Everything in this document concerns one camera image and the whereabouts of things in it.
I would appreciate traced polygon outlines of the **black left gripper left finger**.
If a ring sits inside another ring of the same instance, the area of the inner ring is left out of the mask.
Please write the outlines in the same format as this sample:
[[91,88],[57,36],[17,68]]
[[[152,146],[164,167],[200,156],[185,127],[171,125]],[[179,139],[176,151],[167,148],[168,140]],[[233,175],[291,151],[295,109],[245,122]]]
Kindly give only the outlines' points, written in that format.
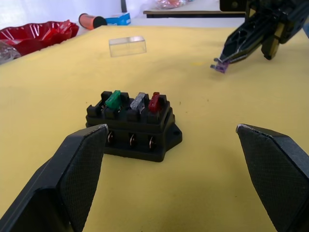
[[79,130],[33,174],[0,220],[2,232],[81,232],[101,170],[108,126]]

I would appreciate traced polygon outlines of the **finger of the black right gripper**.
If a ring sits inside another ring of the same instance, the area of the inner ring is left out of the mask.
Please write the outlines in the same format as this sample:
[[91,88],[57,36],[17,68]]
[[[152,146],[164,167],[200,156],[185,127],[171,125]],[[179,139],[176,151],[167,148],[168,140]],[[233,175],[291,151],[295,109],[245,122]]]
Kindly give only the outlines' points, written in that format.
[[274,32],[274,16],[269,14],[254,14],[245,20],[234,32],[232,32],[226,42],[243,41],[264,42]]
[[234,42],[226,42],[224,44],[224,48],[219,56],[219,61],[221,63],[236,63],[241,60],[246,59],[252,52],[254,52],[259,46],[261,42],[249,42],[243,41],[240,43],[239,41]]

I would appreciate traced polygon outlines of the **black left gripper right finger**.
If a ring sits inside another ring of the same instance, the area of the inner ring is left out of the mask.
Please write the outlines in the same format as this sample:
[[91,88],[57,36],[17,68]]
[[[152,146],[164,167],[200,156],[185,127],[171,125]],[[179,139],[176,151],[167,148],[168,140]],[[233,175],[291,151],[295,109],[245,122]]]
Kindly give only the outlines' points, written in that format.
[[309,230],[309,156],[289,136],[236,128],[252,184],[278,232]]

